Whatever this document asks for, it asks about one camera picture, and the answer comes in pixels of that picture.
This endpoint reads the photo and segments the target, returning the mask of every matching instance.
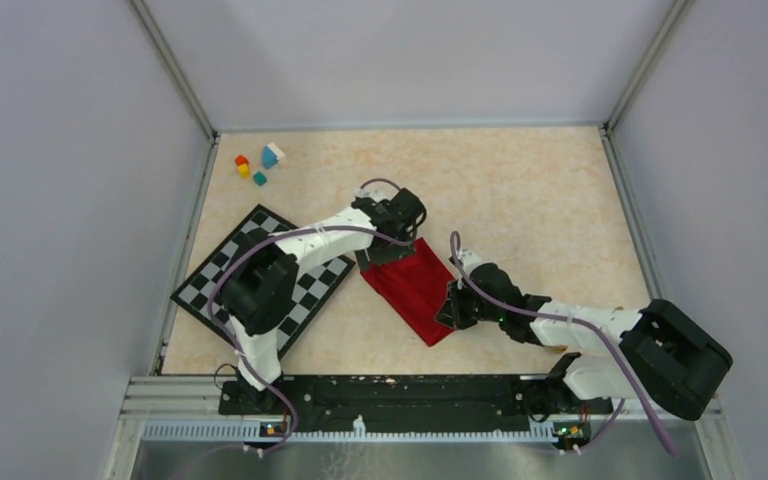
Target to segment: table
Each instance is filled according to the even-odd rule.
[[[285,164],[258,187],[275,142]],[[523,292],[568,303],[639,308],[649,297],[596,127],[307,131],[223,134],[187,275],[261,203],[306,225],[347,206],[357,187],[387,177],[428,210],[420,235],[447,258],[451,230],[498,263]],[[293,374],[539,373],[559,354],[481,323],[427,347],[355,269],[282,360]],[[178,309],[164,374],[212,374],[231,348]]]

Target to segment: checkerboard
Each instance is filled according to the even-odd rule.
[[[213,330],[229,344],[225,333],[211,322],[207,315],[207,297],[219,277],[229,266],[231,258],[239,248],[238,240],[255,228],[269,233],[286,232],[297,228],[268,208],[258,205],[237,225],[207,259],[172,294],[172,300],[189,312],[198,321]],[[337,287],[346,279],[355,262],[340,256],[311,269],[296,282],[293,289],[290,313],[278,325],[278,358],[283,357],[299,335],[308,326],[319,309],[328,301]],[[216,297],[216,318],[225,323],[230,315],[222,307],[222,299]]]

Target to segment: white wall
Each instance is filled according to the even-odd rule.
[[[0,0],[0,479],[91,479],[205,139],[126,2]]]
[[[215,128],[599,122],[672,0],[149,0]]]
[[[768,2],[696,2],[618,139],[668,290],[734,356],[723,403],[768,479]]]

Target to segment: red towel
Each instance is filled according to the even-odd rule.
[[[454,331],[434,321],[454,277],[425,239],[418,239],[414,247],[413,255],[385,265],[373,265],[361,275],[431,347]]]

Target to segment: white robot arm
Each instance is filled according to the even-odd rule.
[[[637,395],[617,362],[607,356],[602,339],[573,318],[601,330],[622,352],[649,396],[686,420],[701,416],[732,366],[731,355],[666,300],[653,300],[641,310],[570,305],[547,296],[522,294],[495,263],[485,262],[473,252],[461,250],[458,258],[471,280],[466,283],[508,306],[537,315],[500,308],[459,279],[449,284],[436,320],[455,329],[469,328],[478,321],[496,322],[520,343],[584,351],[584,355],[565,355],[553,369],[579,400]],[[558,320],[563,317],[569,320]]]
[[[362,264],[382,264],[413,253],[411,247],[382,242],[368,232],[325,231],[328,226],[353,226],[376,231],[399,240],[413,240],[425,220],[425,207],[407,189],[387,199],[380,192],[359,191],[352,204],[321,222],[297,229],[314,233],[288,236],[258,252],[234,272],[223,287],[222,303],[229,309],[230,327],[254,371],[267,382],[281,375],[278,362],[277,327],[289,313],[290,298],[298,278],[312,268],[350,252],[358,252]],[[246,250],[266,238],[263,231],[250,232],[232,263]],[[266,386],[249,369],[240,374],[255,389]]]

